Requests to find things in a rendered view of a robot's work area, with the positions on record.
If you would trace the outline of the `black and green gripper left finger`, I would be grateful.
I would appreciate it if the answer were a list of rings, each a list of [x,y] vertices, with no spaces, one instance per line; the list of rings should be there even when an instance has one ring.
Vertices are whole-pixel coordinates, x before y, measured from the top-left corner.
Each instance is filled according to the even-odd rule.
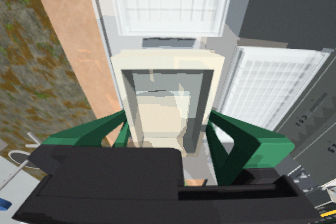
[[[131,131],[124,109],[109,116],[52,134],[42,144],[81,147],[102,146],[102,139],[122,123],[122,128],[112,147],[127,147]]]

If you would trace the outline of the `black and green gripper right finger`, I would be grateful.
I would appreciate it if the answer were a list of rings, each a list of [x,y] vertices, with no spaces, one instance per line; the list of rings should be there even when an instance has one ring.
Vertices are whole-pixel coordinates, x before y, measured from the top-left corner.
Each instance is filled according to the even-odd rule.
[[[212,123],[234,140],[229,155]],[[231,185],[240,172],[247,168],[274,168],[295,147],[285,135],[212,109],[205,134],[218,185]]]

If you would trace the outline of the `grey perforated base plate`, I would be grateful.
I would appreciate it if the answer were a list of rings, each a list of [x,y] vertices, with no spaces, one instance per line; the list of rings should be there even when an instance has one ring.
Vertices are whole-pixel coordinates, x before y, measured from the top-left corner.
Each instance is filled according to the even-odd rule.
[[[234,146],[232,143],[222,143],[229,154]],[[218,185],[207,139],[203,139],[198,157],[182,157],[184,179],[206,179],[204,185]]]

